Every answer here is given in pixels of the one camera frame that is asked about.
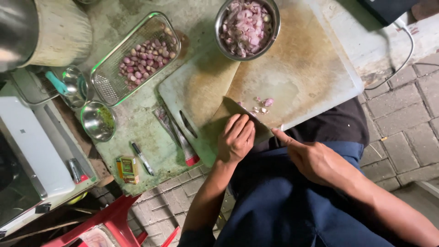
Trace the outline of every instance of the white container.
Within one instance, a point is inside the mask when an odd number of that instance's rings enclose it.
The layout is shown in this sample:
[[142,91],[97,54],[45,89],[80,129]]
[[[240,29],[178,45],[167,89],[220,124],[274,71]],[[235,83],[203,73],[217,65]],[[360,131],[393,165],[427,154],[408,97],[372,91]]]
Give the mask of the white container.
[[29,64],[67,66],[83,62],[93,41],[87,15],[72,0],[35,0],[39,36]]

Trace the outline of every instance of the metal bowl of sliced shallots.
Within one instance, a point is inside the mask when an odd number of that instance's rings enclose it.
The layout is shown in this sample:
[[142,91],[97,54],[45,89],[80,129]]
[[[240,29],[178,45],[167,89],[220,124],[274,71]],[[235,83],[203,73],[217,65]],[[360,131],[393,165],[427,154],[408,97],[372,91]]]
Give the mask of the metal bowl of sliced shallots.
[[262,56],[276,40],[281,16],[273,0],[228,0],[215,20],[218,48],[235,61]]

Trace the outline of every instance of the white cutting board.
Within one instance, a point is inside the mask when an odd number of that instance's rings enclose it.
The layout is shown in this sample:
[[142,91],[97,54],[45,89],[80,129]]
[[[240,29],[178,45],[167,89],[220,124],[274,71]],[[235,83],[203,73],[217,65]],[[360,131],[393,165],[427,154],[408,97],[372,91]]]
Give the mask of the white cutting board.
[[[279,36],[262,57],[239,64],[211,47],[159,85],[171,114],[208,166],[215,160],[217,136],[231,114],[221,105],[223,95],[243,102],[247,109],[261,106],[256,96],[274,98],[267,108],[270,114],[259,119],[269,127],[290,128],[363,91],[363,82],[313,0],[282,1],[279,9]],[[184,126],[180,111],[197,138]]]

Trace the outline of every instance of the cutting board handle hole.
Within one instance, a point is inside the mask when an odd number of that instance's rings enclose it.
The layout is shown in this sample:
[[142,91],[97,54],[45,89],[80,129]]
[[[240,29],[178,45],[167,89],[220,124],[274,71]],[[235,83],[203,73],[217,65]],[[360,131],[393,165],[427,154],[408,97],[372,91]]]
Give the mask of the cutting board handle hole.
[[194,128],[192,128],[191,124],[187,120],[187,118],[184,116],[182,111],[179,111],[181,120],[183,121],[184,127],[187,131],[189,131],[195,138],[198,138],[197,133],[195,133]]

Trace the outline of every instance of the pen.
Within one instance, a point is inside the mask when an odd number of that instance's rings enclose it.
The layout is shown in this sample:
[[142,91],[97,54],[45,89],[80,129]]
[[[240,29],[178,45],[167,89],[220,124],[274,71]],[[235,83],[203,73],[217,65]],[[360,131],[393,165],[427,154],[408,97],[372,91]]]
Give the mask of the pen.
[[146,170],[149,172],[149,174],[154,176],[154,172],[152,171],[151,167],[149,166],[148,162],[146,161],[146,159],[143,156],[140,149],[137,147],[137,145],[133,141],[131,141],[131,145],[133,146],[133,148],[136,151],[137,155],[139,156],[140,160],[143,162],[143,165],[146,167]]

